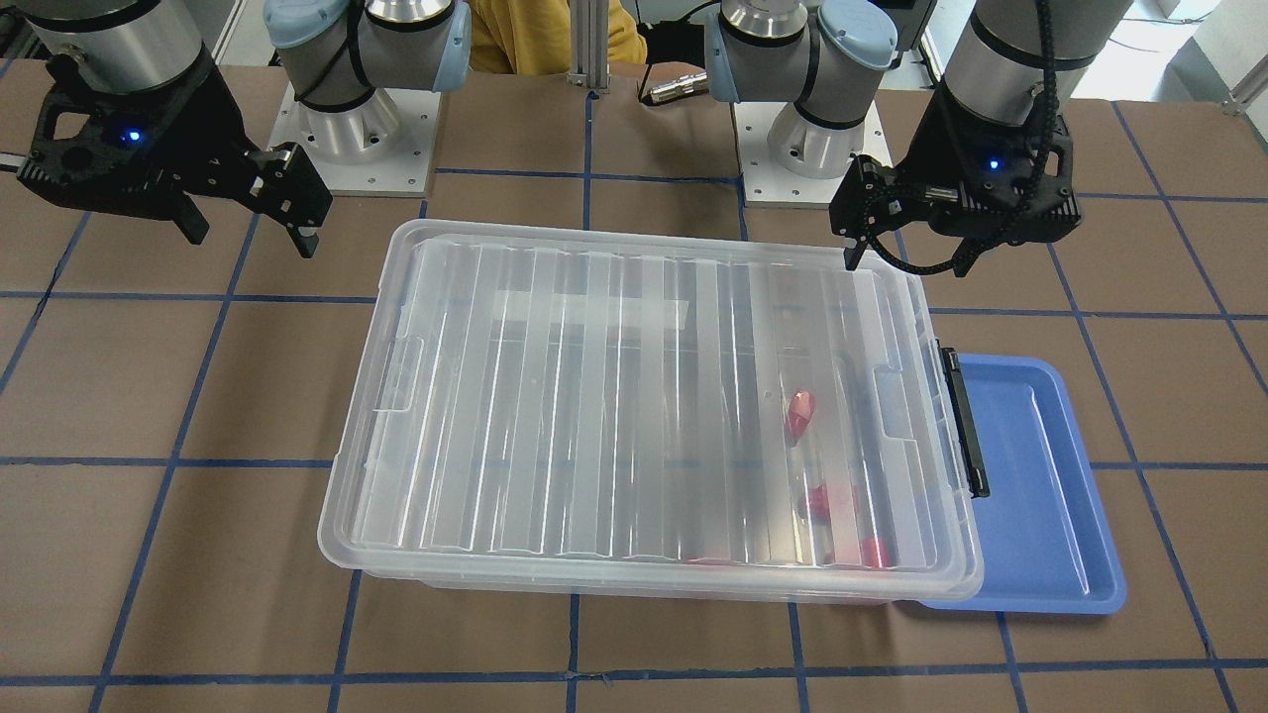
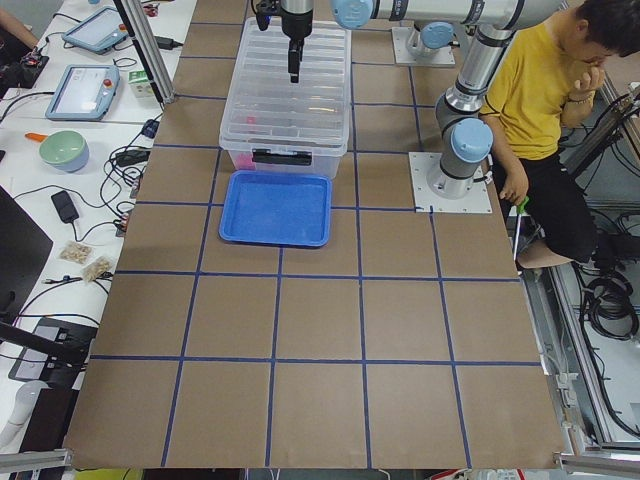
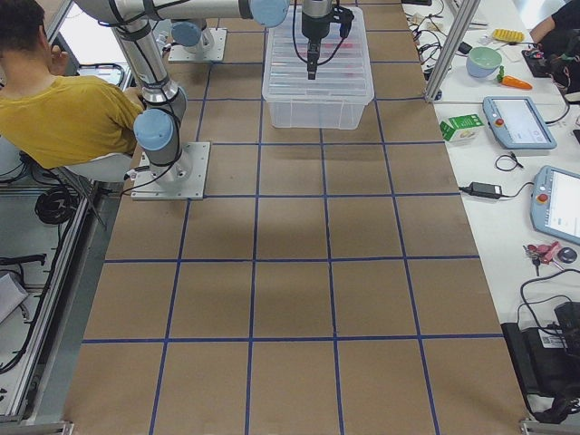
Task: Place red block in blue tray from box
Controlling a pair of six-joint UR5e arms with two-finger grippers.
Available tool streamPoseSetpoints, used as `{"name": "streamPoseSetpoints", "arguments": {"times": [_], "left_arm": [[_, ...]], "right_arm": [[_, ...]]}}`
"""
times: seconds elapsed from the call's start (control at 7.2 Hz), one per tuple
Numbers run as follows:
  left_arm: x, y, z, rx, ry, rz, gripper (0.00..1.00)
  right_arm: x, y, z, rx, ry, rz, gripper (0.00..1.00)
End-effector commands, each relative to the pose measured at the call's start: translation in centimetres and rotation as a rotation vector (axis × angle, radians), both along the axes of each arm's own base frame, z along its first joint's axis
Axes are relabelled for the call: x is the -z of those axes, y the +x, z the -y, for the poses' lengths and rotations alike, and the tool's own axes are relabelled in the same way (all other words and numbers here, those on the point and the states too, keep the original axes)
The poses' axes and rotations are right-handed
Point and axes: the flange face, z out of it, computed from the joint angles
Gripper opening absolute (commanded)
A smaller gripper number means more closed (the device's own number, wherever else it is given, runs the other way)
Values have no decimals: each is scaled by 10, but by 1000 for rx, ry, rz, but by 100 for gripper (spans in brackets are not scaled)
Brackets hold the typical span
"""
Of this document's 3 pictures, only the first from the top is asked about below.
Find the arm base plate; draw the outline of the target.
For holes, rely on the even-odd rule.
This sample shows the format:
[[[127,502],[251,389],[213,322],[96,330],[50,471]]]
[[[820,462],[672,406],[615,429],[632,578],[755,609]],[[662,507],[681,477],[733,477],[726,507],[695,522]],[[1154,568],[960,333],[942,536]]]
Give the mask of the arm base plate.
[[[752,207],[824,209],[858,154],[891,162],[875,105],[846,129],[814,126],[790,103],[737,103],[732,112],[744,199]]]
[[[361,107],[318,112],[297,101],[287,86],[271,145],[306,148],[327,189],[336,197],[427,194],[436,148],[441,93],[377,89]]]

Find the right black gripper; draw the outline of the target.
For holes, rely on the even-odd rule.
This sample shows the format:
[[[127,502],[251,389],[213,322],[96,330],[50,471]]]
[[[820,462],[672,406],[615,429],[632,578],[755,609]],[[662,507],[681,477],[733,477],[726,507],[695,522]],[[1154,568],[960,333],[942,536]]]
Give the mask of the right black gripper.
[[[44,98],[20,184],[68,209],[170,221],[200,247],[210,226],[194,197],[235,200],[285,227],[304,260],[333,203],[306,148],[259,148],[208,51],[181,75],[141,93],[89,86],[85,55],[46,62]]]

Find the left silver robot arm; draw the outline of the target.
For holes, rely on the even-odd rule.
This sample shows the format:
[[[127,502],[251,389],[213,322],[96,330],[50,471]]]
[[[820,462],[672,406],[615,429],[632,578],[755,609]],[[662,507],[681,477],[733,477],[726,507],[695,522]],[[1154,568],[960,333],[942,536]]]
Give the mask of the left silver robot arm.
[[[907,154],[858,145],[896,23],[870,1],[723,1],[705,23],[719,101],[776,101],[768,134],[787,171],[837,179],[828,206],[844,266],[867,252],[915,275],[962,278],[995,247],[1055,244],[1082,226],[1063,104],[1127,1],[978,1]]]

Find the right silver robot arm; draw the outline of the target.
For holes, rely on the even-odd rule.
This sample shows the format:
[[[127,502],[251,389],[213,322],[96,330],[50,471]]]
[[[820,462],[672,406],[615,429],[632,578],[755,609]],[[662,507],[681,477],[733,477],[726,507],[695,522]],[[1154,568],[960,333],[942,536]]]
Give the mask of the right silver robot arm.
[[[67,209],[172,223],[194,245],[209,230],[195,198],[214,197],[273,219],[312,258],[333,202],[318,162],[389,148],[391,90],[451,93],[470,71],[467,3],[268,1],[303,129],[260,148],[184,3],[15,9],[52,77],[18,181]]]

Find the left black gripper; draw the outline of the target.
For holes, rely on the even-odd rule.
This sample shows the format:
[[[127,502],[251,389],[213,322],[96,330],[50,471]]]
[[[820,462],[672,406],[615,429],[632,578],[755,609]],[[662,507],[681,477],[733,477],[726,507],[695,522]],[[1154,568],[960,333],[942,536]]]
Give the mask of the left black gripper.
[[[1000,126],[938,85],[902,162],[855,156],[829,204],[844,269],[857,270],[865,256],[864,219],[876,232],[923,222],[946,239],[985,241],[1014,216],[1004,239],[1019,244],[1051,244],[1078,230],[1070,131],[1045,91],[1022,96],[1030,101],[1022,126]]]

